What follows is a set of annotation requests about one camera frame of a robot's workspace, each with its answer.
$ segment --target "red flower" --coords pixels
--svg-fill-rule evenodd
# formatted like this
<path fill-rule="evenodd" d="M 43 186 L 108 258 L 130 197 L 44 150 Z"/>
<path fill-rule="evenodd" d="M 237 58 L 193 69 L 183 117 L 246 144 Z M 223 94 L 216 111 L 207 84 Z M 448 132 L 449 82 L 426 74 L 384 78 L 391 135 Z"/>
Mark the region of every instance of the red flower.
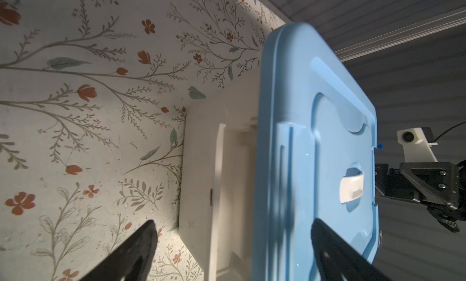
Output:
<path fill-rule="evenodd" d="M 15 200 L 9 198 L 7 199 L 7 201 L 5 201 L 5 204 L 9 207 L 13 207 L 13 209 L 11 210 L 11 213 L 15 215 L 21 215 L 23 214 L 23 208 L 31 209 L 35 206 L 35 203 L 33 203 L 34 199 L 35 199 L 34 194 L 28 195 L 26 192 L 19 192 L 18 195 L 15 195 Z"/>
<path fill-rule="evenodd" d="M 81 99 L 89 102 L 89 98 L 95 98 L 97 96 L 96 88 L 85 84 L 85 85 L 79 87 L 78 95 L 79 95 L 79 97 Z"/>
<path fill-rule="evenodd" d="M 201 57 L 201 55 L 199 55 L 199 54 L 196 54 L 196 55 L 194 56 L 194 59 L 195 59 L 198 63 L 201 63 L 201 62 L 202 62 L 202 57 Z"/>
<path fill-rule="evenodd" d="M 94 194 L 97 194 L 100 190 L 94 189 L 94 185 L 89 185 L 89 190 L 84 190 L 83 195 L 87 195 L 89 198 L 94 197 Z"/>
<path fill-rule="evenodd" d="M 181 262 L 181 252 L 179 252 L 179 254 L 175 254 L 175 257 L 173 258 L 174 264 L 179 263 L 179 262 Z"/>
<path fill-rule="evenodd" d="M 140 58 L 139 62 L 145 65 L 150 63 L 150 55 L 145 51 L 138 51 L 137 56 Z"/>
<path fill-rule="evenodd" d="M 149 19 L 147 19 L 146 21 L 142 21 L 143 22 L 143 26 L 144 26 L 144 31 L 147 33 L 147 34 L 150 34 L 151 32 L 152 33 L 155 33 L 155 25 L 154 23 L 152 23 Z"/>
<path fill-rule="evenodd" d="M 20 24 L 21 15 L 15 10 L 5 9 L 7 5 L 6 2 L 0 3 L 0 22 L 8 26 Z"/>
<path fill-rule="evenodd" d="M 126 73 L 128 73 L 128 70 L 125 68 L 117 68 L 116 73 L 120 75 L 126 75 Z"/>
<path fill-rule="evenodd" d="M 81 167 L 76 166 L 76 165 L 67 166 L 65 169 L 65 172 L 70 175 L 77 175 L 79 172 L 82 172 L 82 171 L 83 170 L 81 169 Z"/>
<path fill-rule="evenodd" d="M 66 269 L 65 271 L 63 271 L 63 275 L 65 277 L 58 279 L 58 281 L 73 281 L 72 278 L 75 278 L 76 276 L 78 276 L 78 274 L 79 271 L 71 273 L 71 269 Z"/>

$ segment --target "blue lid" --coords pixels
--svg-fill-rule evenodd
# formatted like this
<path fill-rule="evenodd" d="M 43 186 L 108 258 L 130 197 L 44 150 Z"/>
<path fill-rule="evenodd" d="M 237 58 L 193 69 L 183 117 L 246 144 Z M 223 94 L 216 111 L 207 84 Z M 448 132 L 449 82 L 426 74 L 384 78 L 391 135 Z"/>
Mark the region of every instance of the blue lid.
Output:
<path fill-rule="evenodd" d="M 265 42 L 260 70 L 252 280 L 319 280 L 311 226 L 322 219 L 372 262 L 376 111 L 320 35 L 287 24 Z M 344 177 L 364 193 L 341 203 Z"/>

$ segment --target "green leaf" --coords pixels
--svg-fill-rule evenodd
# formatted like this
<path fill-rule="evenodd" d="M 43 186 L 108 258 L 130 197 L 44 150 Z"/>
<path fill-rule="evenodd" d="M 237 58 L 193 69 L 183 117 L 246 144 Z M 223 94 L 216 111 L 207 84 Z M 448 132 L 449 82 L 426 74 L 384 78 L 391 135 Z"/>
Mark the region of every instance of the green leaf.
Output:
<path fill-rule="evenodd" d="M 88 62 L 75 60 L 70 57 L 56 57 L 55 59 L 51 59 L 47 61 L 47 65 L 50 68 L 56 69 L 56 70 L 60 70 L 62 68 L 75 67 L 75 66 L 82 65 L 84 63 L 88 63 Z"/>
<path fill-rule="evenodd" d="M 69 243 L 69 241 L 71 240 L 71 236 L 69 235 L 69 233 L 67 233 L 66 231 L 63 233 L 63 235 L 61 236 L 61 242 L 65 245 L 67 243 Z"/>
<path fill-rule="evenodd" d="M 57 191 L 58 191 L 58 193 L 59 193 L 62 197 L 64 197 L 66 200 L 68 200 L 68 196 L 69 196 L 68 190 L 66 190 L 65 188 L 59 187 L 59 188 L 57 189 Z"/>
<path fill-rule="evenodd" d="M 228 76 L 230 77 L 230 80 L 233 81 L 233 70 L 232 70 L 232 67 L 231 66 L 228 66 Z"/>
<path fill-rule="evenodd" d="M 147 160 L 148 158 L 150 158 L 151 156 L 155 155 L 155 153 L 157 152 L 157 150 L 160 148 L 160 145 L 158 147 L 156 147 L 155 149 L 153 150 L 150 150 L 147 152 L 147 154 L 145 154 L 144 156 L 142 156 L 140 158 L 141 161 L 145 161 Z"/>
<path fill-rule="evenodd" d="M 170 142 L 172 143 L 172 146 L 178 146 L 178 134 L 176 133 L 176 130 L 174 128 L 170 133 Z"/>
<path fill-rule="evenodd" d="M 52 253 L 48 249 L 35 249 L 31 252 L 31 255 L 37 257 L 52 256 Z"/>
<path fill-rule="evenodd" d="M 256 47 L 259 47 L 259 46 L 257 45 L 256 40 L 254 39 L 254 36 L 252 36 L 252 38 L 253 38 L 253 44 L 254 44 Z"/>
<path fill-rule="evenodd" d="M 142 205 L 139 205 L 139 206 L 136 208 L 136 210 L 135 210 L 135 211 L 138 211 L 138 210 L 141 210 L 141 209 L 143 209 L 144 205 L 146 205 L 146 204 L 147 204 L 147 202 L 146 202 L 146 203 L 144 203 L 144 204 L 142 204 Z"/>
<path fill-rule="evenodd" d="M 118 234 L 118 229 L 116 226 L 110 225 L 109 228 L 110 228 L 110 232 L 112 233 L 112 235 Z"/>
<path fill-rule="evenodd" d="M 131 206 L 136 206 L 136 205 L 139 205 L 139 204 L 141 204 L 141 203 L 143 203 L 143 202 L 142 202 L 142 201 L 133 202 L 133 203 L 131 204 Z"/>
<path fill-rule="evenodd" d="M 178 216 L 177 216 L 177 218 L 175 220 L 175 223 L 173 223 L 173 226 L 169 231 L 174 231 L 174 230 L 178 229 L 178 227 L 179 227 L 179 214 L 178 214 Z"/>
<path fill-rule="evenodd" d="M 39 217 L 39 221 L 40 221 L 41 226 L 43 227 L 43 229 L 45 229 L 46 232 L 51 234 L 52 231 L 54 231 L 55 225 L 53 221 L 50 219 L 50 217 L 42 215 Z"/>
<path fill-rule="evenodd" d="M 73 214 L 75 212 L 75 210 L 76 210 L 76 208 L 72 207 L 72 208 L 68 209 L 67 211 L 65 211 L 61 215 L 61 220 L 67 219 L 71 214 Z"/>
<path fill-rule="evenodd" d="M 78 249 L 81 249 L 89 241 L 89 239 L 90 237 L 83 237 L 82 239 L 78 240 L 77 242 L 69 246 L 69 249 L 67 250 L 67 252 L 74 252 Z"/>

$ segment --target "wall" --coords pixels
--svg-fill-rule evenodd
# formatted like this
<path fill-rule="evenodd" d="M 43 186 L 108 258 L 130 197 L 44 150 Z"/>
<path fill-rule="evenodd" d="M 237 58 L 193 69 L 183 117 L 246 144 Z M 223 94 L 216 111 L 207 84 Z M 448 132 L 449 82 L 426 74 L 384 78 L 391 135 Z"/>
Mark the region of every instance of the wall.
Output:
<path fill-rule="evenodd" d="M 148 219 L 149 280 L 201 280 L 177 233 L 189 104 L 283 22 L 257 0 L 0 0 L 0 22 L 0 280 L 78 280 Z"/>
<path fill-rule="evenodd" d="M 397 130 L 432 127 L 434 136 L 466 120 L 466 27 L 459 26 L 345 63 L 377 110 L 376 163 L 404 162 Z M 439 139 L 438 161 L 466 159 L 466 125 Z M 441 226 L 421 205 L 377 198 L 383 246 L 374 265 L 393 280 L 464 280 L 466 224 Z"/>
<path fill-rule="evenodd" d="M 314 26 L 333 50 L 466 6 L 466 0 L 269 0 Z"/>

